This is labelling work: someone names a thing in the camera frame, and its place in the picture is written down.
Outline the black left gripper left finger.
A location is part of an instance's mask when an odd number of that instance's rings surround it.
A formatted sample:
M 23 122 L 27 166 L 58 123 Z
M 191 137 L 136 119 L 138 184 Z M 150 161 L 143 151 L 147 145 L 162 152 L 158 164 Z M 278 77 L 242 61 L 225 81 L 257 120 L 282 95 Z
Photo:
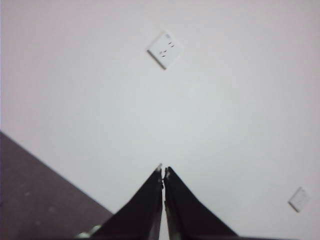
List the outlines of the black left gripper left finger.
M 107 220 L 93 238 L 148 238 L 156 226 L 159 236 L 162 214 L 162 165 L 160 164 L 130 201 Z

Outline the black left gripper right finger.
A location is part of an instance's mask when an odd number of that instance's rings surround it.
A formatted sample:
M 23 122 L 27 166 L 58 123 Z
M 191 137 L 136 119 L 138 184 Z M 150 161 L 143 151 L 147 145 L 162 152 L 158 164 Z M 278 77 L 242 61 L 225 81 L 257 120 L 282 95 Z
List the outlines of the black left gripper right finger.
M 172 167 L 165 169 L 165 210 L 169 236 L 237 237 L 228 225 L 203 205 Z

